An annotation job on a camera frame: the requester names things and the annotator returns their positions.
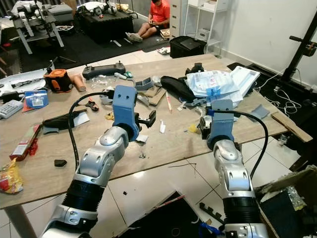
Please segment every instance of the person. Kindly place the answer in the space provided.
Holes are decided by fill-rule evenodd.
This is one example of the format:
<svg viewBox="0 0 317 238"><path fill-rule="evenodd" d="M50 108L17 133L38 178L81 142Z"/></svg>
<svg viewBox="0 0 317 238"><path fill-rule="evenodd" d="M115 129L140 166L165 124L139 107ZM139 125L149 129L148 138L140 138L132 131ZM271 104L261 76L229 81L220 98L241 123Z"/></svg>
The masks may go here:
<svg viewBox="0 0 317 238"><path fill-rule="evenodd" d="M169 27L170 7L167 0L152 0L148 22L142 24L138 33L128 33L128 39L134 42L142 42L161 29Z"/></svg>

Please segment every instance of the plastic wrapper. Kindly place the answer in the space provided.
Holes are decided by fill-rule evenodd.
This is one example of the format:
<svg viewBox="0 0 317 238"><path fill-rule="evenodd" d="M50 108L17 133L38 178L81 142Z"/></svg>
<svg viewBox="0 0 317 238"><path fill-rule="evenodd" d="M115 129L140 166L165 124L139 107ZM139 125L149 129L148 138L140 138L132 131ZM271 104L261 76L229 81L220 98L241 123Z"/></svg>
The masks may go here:
<svg viewBox="0 0 317 238"><path fill-rule="evenodd" d="M23 180L19 175L16 161L0 168L0 191L5 193L18 193L23 190Z"/></svg>
<svg viewBox="0 0 317 238"><path fill-rule="evenodd" d="M303 199L299 196L297 190L293 186L287 187L288 196L293 204L295 211L303 209L306 206L306 203Z"/></svg>
<svg viewBox="0 0 317 238"><path fill-rule="evenodd" d="M92 88L104 88L105 86L115 83L116 78L114 76L98 75L93 77L90 82Z"/></svg>

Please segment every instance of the wooden table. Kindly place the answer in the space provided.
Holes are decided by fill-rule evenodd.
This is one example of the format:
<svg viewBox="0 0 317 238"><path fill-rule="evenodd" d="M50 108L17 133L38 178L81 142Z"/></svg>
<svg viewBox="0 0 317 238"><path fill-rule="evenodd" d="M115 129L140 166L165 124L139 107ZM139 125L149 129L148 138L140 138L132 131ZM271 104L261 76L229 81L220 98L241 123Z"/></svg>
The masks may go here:
<svg viewBox="0 0 317 238"><path fill-rule="evenodd" d="M195 62L202 62L203 67L207 70L230 71L212 55L132 64L127 65L126 69L133 73L136 81L144 80L152 75L168 75L178 78L184 76L185 69L188 67L191 68ZM116 83L131 85L131 82L121 79L118 79ZM92 90L88 85L87 90L88 92L101 91L101 88ZM75 89L70 93L64 94L49 93L49 105L45 108L24 114L16 113L9 119L1 120L0 164L3 165L9 162L9 154L12 153L19 143L20 138L31 124L67 113L74 101L82 95L83 93L78 93ZM88 109L87 113L90 122L73 130L80 157L113 123L113 121L105 119L105 115L112 110L112 107L102 106L97 96L94 97L94 100L99 104L99 112L94 113ZM141 132L149 136L146 145L141 147L135 142L129 143L124 157L115 165L111 179L152 169L210 151L200 135L184 132L191 124L198 123L199 115L197 112L189 109L178 111L176 108L180 105L180 102L173 97L171 97L171 104L173 107L172 113L168 110L166 99L162 98L161 102L155 108L157 110L157 121L150 129L144 126ZM236 110L249 113L259 104L262 104L271 113L278 111L276 107L257 92L246 97ZM153 109L137 103L135 112L140 113L142 117L148 117ZM164 134L159 133L159 120L163 120L166 124ZM267 125L269 135L276 135L287 131L285 127L269 116L263 119L263 121ZM243 144L263 138L264 131L258 123L252 122L245 117L240 117L234 124L233 135L236 142ZM0 193L0 209L5 209L8 216L12 219L14 219L12 217L14 212L19 213L20 218L23 217L21 204L65 193L74 175L74 154L68 131L64 130L59 134L48 135L43 135L40 132L38 139L39 148L36 155L28 156L24 161L18 162L20 174L24 179L24 190L16 195ZM142 153L146 155L145 159L139 158ZM68 163L63 168L56 168L54 167L55 159L65 159ZM23 229L26 230L25 225L17 224L19 222L20 220L14 223L18 232Z"/></svg>

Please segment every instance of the white plastic package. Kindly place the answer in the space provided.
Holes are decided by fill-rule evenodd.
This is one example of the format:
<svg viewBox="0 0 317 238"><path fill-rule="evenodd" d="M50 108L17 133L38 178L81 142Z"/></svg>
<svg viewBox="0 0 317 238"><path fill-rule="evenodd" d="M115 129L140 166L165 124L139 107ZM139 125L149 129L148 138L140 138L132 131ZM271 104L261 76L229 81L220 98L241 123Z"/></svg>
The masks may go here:
<svg viewBox="0 0 317 238"><path fill-rule="evenodd" d="M189 73L186 82L196 97L215 97L239 91L230 73L218 70Z"/></svg>

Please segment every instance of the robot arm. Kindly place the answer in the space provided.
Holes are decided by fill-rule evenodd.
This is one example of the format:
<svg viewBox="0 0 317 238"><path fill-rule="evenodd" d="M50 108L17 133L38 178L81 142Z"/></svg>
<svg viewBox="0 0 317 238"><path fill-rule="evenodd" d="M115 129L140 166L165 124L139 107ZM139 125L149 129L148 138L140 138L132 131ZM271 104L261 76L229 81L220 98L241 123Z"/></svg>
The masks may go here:
<svg viewBox="0 0 317 238"><path fill-rule="evenodd" d="M207 145L213 150L214 166L219 173L226 215L226 237L267 238L251 178L243 164L242 154L233 142L233 114L216 113L217 110L231 111L232 101L218 100L212 102L211 106L212 123Z"/></svg>
<svg viewBox="0 0 317 238"><path fill-rule="evenodd" d="M42 238L89 238L97 223L97 208L112 169L124 155L129 141L141 130L139 123L151 127L155 112L149 120L139 120L134 113L137 97L135 88L117 86L113 96L115 121L113 126L89 148L76 169L73 181L62 204L58 205Z"/></svg>

